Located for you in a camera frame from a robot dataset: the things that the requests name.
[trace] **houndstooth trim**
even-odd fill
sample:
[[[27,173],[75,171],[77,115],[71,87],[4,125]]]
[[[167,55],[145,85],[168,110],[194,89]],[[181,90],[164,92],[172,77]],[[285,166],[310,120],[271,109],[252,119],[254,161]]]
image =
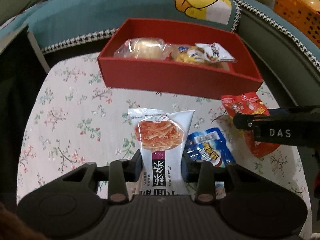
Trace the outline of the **houndstooth trim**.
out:
[[[296,38],[291,32],[289,32],[286,28],[284,28],[281,24],[277,23],[275,20],[271,19],[269,16],[265,15],[263,12],[259,11],[255,7],[249,5],[243,0],[235,0],[238,4],[246,8],[247,10],[253,12],[255,15],[260,17],[262,20],[269,23],[272,27],[276,28],[277,30],[281,31],[283,34],[287,35],[290,39],[296,43],[300,51],[307,56],[308,60],[316,67],[316,69],[320,72],[320,62],[313,56],[312,52],[303,45],[303,43]]]
[[[233,33],[236,31],[236,29],[238,27],[240,17],[241,17],[241,12],[242,12],[241,6],[236,1],[234,1],[234,3],[236,5],[236,15],[235,15],[235,20],[234,20],[232,28],[231,28],[231,32],[233,32]]]
[[[55,52],[60,49],[74,47],[77,45],[85,44],[87,42],[108,39],[108,38],[111,38],[111,36],[116,32],[116,30],[117,29],[107,29],[105,31],[99,31],[99,32],[77,36],[75,38],[67,39],[65,41],[52,44],[51,46],[47,46],[41,49],[41,51],[44,55],[46,55],[48,53]]]

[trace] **snack package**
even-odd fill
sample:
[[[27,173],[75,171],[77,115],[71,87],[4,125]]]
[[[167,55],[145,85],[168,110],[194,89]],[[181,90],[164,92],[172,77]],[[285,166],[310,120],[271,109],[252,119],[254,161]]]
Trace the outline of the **snack package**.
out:
[[[235,163],[227,147],[227,141],[219,128],[188,135],[185,150],[191,160],[209,161],[215,167],[224,167],[225,163]]]
[[[255,92],[239,96],[221,96],[221,101],[231,118],[233,118],[236,113],[270,115],[267,107]],[[258,158],[268,155],[280,146],[279,144],[254,141],[253,131],[244,130],[243,133],[247,146],[252,154]]]
[[[170,44],[166,44],[162,39],[137,38],[127,40],[116,50],[113,57],[165,60],[170,53]]]
[[[174,61],[189,64],[204,64],[204,53],[196,46],[174,45],[171,58]]]
[[[226,71],[230,70],[228,62],[236,61],[235,58],[218,43],[196,43],[196,46],[172,45],[171,59],[188,64],[210,65]]]
[[[180,165],[193,113],[193,110],[168,114],[156,109],[128,109],[143,162],[139,194],[188,194]]]
[[[219,43],[204,44],[196,43],[196,46],[204,51],[204,59],[209,63],[217,63],[220,61],[235,62],[236,59],[223,48]]]

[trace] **teal cushion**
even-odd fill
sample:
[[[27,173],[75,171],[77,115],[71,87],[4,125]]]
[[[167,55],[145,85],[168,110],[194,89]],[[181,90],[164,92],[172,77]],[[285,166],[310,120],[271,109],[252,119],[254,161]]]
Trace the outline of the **teal cushion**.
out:
[[[22,22],[14,20],[0,31],[0,37],[22,24],[28,24],[40,48],[79,35],[118,28],[127,18],[159,18],[194,22],[230,31],[236,15],[228,24],[195,19],[176,9],[174,0],[50,0]]]

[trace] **yellow cartoon bear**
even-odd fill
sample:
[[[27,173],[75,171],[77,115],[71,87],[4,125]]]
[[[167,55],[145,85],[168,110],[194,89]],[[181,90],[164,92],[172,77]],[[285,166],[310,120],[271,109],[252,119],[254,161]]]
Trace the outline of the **yellow cartoon bear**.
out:
[[[231,15],[230,0],[175,0],[177,10],[187,16],[228,24]]]

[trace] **red label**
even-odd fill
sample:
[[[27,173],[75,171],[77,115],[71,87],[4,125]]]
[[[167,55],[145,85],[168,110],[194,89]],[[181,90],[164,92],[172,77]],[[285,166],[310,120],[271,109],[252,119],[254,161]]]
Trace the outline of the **red label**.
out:
[[[152,153],[153,160],[165,160],[165,151],[156,151]]]

